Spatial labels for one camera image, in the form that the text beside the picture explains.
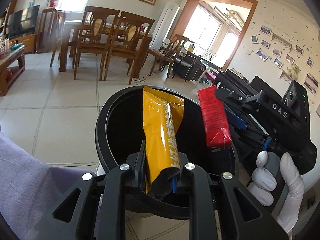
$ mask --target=wooden coffee table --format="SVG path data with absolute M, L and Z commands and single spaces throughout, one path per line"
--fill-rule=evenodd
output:
M 18 60 L 19 66 L 9 67 L 15 60 Z M 6 71 L 8 67 L 13 73 L 13 77 L 9 80 L 7 79 L 8 72 Z M 8 53 L 5 58 L 0 59 L 0 96 L 5 96 L 7 94 L 10 85 L 24 70 L 24 45 L 15 51 Z

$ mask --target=doorway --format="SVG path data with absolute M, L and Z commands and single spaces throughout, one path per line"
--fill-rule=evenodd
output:
M 256 0 L 188 0 L 175 25 L 190 38 L 197 53 L 213 55 L 212 63 L 226 71 L 257 7 Z

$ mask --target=wooden door frame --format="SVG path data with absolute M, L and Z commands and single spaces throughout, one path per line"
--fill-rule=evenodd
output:
M 172 31 L 172 34 L 171 34 L 171 38 L 177 33 L 177 34 L 180 34 L 180 35 L 183 35 L 188 23 L 189 23 L 189 20 L 193 14 L 193 12 L 195 11 L 196 9 L 196 6 L 198 5 L 198 3 L 200 1 L 215 1 L 215 2 L 221 2 L 221 3 L 227 3 L 227 4 L 233 4 L 233 5 L 237 5 L 237 6 L 241 6 L 241 7 L 245 7 L 245 8 L 248 8 L 250 9 L 250 13 L 247 17 L 247 20 L 245 21 L 244 23 L 244 26 L 242 28 L 242 31 L 240 32 L 239 34 L 239 37 L 238 37 L 238 41 L 236 43 L 236 46 L 234 48 L 234 50 L 232 51 L 230 57 L 226 60 L 223 68 L 222 68 L 222 71 L 226 71 L 231 60 L 233 59 L 234 55 L 236 54 L 236 51 L 238 50 L 239 46 L 240 46 L 240 43 L 244 37 L 244 34 L 246 33 L 248 27 L 249 27 L 249 24 L 252 20 L 252 17 L 253 17 L 253 14 L 256 10 L 256 7 L 257 7 L 257 4 L 258 4 L 258 1 L 256 0 L 187 0 L 180 16 L 179 16 L 179 19 L 175 25 L 175 27 L 173 28 L 173 31 Z

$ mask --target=hand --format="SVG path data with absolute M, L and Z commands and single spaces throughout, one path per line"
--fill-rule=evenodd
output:
M 260 152 L 256 161 L 257 168 L 252 173 L 253 182 L 248 186 L 251 194 L 264 206 L 270 206 L 273 203 L 270 191 L 277 186 L 276 179 L 270 171 L 263 168 L 267 161 L 268 153 L 266 151 Z M 289 153 L 282 155 L 280 172 L 288 185 L 289 193 L 276 221 L 287 234 L 290 234 L 298 220 L 299 208 L 304 194 L 304 183 Z

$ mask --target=red packaging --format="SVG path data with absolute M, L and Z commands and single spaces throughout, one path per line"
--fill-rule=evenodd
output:
M 231 135 L 222 101 L 216 98 L 217 86 L 198 90 L 207 146 L 229 148 Z

